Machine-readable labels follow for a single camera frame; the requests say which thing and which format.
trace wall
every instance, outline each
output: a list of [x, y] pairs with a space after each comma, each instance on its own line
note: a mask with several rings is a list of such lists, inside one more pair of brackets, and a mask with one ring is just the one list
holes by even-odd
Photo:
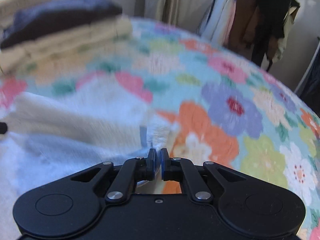
[[[178, 25], [194, 32], [212, 0], [181, 0]], [[287, 49], [270, 73], [294, 90], [318, 45], [320, 0], [298, 0], [301, 8], [289, 34]]]

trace yellow-green flower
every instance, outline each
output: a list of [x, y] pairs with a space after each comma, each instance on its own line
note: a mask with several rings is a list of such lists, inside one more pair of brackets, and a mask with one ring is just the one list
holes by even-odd
[[177, 54], [183, 50], [183, 46], [176, 41], [157, 39], [149, 43], [151, 51], [159, 51], [165, 54]]
[[316, 136], [309, 127], [304, 128], [301, 124], [298, 124], [298, 127], [300, 128], [299, 134], [301, 139], [305, 142], [306, 145], [308, 145], [310, 155], [314, 158], [317, 154], [316, 146], [314, 143], [314, 141], [317, 140]]
[[248, 154], [242, 160], [241, 172], [274, 185], [287, 188], [284, 155], [274, 149], [271, 139], [265, 135], [258, 140], [244, 138]]

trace floral fabric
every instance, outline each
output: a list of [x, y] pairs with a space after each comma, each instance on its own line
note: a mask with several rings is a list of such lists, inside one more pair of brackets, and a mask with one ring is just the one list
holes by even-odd
[[[320, 239], [320, 119], [244, 58], [167, 25], [132, 24], [132, 37], [33, 62], [2, 79], [0, 115], [23, 91], [68, 97], [110, 77], [172, 124], [171, 157], [214, 161], [293, 191], [307, 210], [299, 237]], [[156, 191], [180, 189], [167, 182]]]

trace metal screw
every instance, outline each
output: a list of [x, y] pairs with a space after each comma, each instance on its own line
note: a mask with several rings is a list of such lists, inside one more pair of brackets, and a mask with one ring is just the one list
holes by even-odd
[[210, 197], [211, 197], [211, 194], [206, 191], [200, 191], [196, 193], [197, 199], [205, 200], [205, 199], [209, 199]]
[[123, 194], [120, 191], [112, 191], [108, 193], [107, 197], [109, 199], [120, 199], [123, 197]]

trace beige curtain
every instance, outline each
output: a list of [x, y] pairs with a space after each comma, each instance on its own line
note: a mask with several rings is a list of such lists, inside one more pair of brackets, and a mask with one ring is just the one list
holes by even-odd
[[145, 18], [178, 24], [180, 0], [146, 0]]

